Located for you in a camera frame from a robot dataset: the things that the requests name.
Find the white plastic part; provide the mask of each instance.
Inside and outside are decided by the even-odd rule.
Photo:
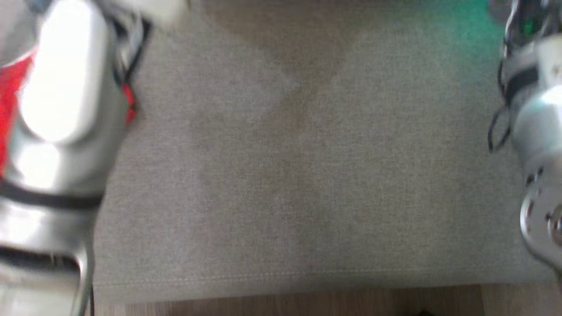
[[[115,3],[140,14],[160,28],[170,28],[187,15],[188,0],[114,0]]]
[[[42,139],[70,142],[92,130],[110,42],[104,25],[96,6],[81,0],[58,1],[48,15],[20,95],[21,117]]]

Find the black band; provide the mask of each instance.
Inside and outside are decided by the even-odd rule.
[[[505,99],[507,106],[511,106],[511,102],[515,95],[523,88],[538,82],[538,70],[536,67],[528,68],[516,74],[507,83],[505,91]]]
[[[71,210],[97,210],[103,200],[103,194],[76,197],[32,192],[5,180],[0,180],[0,196],[23,204]]]

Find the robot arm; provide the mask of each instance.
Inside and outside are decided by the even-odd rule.
[[[125,133],[135,14],[54,1],[19,94],[0,184],[0,314],[83,315],[93,231]]]
[[[538,259],[562,272],[562,10],[513,1],[500,86],[525,176],[520,225]]]

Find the gray cushion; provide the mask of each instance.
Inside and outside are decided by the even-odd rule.
[[[551,277],[487,152],[481,0],[205,0],[157,31],[96,230],[100,300]]]

